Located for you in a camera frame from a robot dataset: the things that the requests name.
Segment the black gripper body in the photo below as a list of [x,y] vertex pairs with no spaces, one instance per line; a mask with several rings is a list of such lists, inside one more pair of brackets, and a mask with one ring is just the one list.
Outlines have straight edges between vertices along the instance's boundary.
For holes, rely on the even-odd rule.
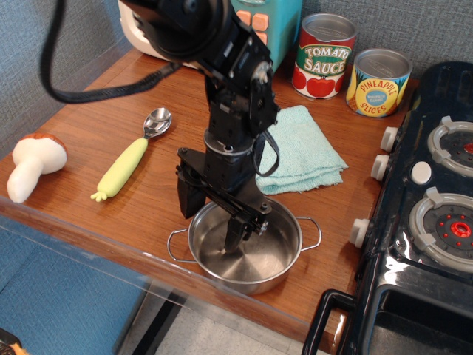
[[177,155],[177,180],[200,185],[205,199],[210,199],[234,217],[247,215],[253,220],[254,232],[263,233],[271,212],[268,199],[256,186],[256,171],[251,153],[240,156],[198,152],[182,147]]

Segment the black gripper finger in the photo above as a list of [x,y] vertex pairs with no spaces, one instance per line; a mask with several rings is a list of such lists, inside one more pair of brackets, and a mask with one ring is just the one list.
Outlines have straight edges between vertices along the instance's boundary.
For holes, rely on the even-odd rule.
[[254,231],[253,220],[249,216],[238,214],[230,217],[227,225],[224,249],[233,253],[242,241],[247,241]]
[[177,193],[180,211],[185,219],[193,217],[205,205],[205,193],[200,185],[190,184],[183,177],[178,177]]

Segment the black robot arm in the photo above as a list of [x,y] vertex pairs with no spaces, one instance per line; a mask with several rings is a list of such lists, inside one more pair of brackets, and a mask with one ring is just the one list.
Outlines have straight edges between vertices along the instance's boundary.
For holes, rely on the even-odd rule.
[[229,1],[128,1],[154,50],[205,77],[209,106],[205,151],[181,148],[178,195],[184,217],[210,199],[229,213],[225,250],[263,233],[270,206],[257,186],[269,128],[279,107],[270,51]]

